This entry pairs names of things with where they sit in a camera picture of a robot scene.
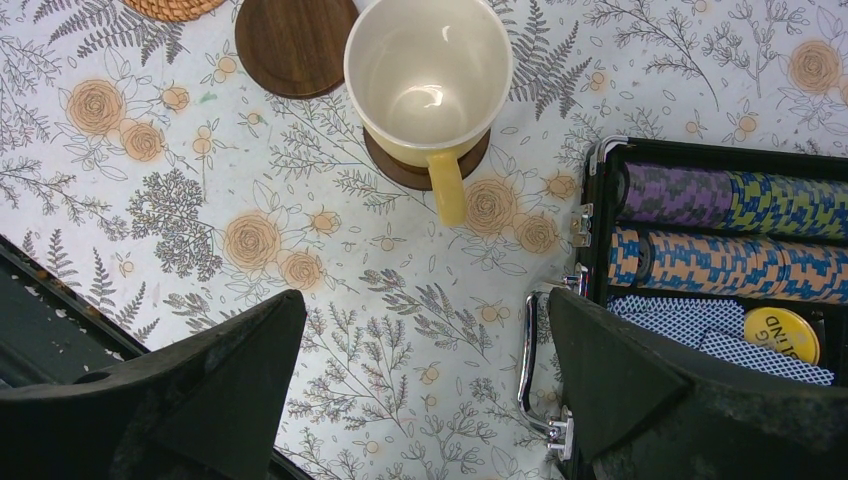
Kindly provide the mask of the yellow mug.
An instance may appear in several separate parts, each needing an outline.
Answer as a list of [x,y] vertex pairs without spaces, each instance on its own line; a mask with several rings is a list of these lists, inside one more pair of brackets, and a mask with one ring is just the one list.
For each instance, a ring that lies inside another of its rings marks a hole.
[[486,1],[373,1],[350,31],[343,70],[364,130],[427,171],[444,225],[463,224],[459,159],[490,130],[512,84],[498,14]]

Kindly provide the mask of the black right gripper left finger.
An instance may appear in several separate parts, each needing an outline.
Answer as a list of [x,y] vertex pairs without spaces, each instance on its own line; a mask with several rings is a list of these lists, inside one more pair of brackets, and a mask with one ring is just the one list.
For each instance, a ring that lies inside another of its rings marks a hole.
[[71,384],[1,394],[5,479],[264,479],[307,313],[287,290]]

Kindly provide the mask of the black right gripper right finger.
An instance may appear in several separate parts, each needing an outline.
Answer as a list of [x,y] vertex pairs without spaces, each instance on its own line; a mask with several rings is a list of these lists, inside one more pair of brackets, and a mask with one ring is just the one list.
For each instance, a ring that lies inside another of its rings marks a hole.
[[711,357],[563,288],[551,331],[596,479],[843,479],[847,391]]

